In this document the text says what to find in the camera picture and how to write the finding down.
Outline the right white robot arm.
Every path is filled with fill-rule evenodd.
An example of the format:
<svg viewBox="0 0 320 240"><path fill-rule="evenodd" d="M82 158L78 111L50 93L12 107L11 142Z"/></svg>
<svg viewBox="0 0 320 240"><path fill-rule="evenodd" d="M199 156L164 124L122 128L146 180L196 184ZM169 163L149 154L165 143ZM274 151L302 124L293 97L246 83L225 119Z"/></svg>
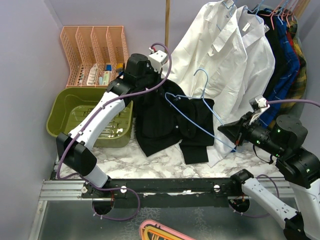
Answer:
<svg viewBox="0 0 320 240"><path fill-rule="evenodd" d="M272 130L251 122L252 112L240 120L221 125L218 130L236 146L249 142L273 157L275 166L294 192L294 209L263 187L256 177L243 169L231 176L229 189L254 199L283 229L288 240L320 238L320 160L302 147L308 130L291 115L277 117Z"/></svg>

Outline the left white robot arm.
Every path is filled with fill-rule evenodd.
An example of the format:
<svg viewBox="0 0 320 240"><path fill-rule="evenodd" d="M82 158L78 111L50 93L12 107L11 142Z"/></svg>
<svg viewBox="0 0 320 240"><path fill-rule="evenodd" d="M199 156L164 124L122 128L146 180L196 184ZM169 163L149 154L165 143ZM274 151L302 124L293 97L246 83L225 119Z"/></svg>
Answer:
<svg viewBox="0 0 320 240"><path fill-rule="evenodd" d="M89 115L68 134L61 132L57 136L59 164L66 164L90 182L97 196L106 197L111 186L107 182L109 176L98 167L97 158L91 152L96 140L133 97L156 90L164 83L162 68L171 62L171 56L161 50L149 56L132 54Z"/></svg>

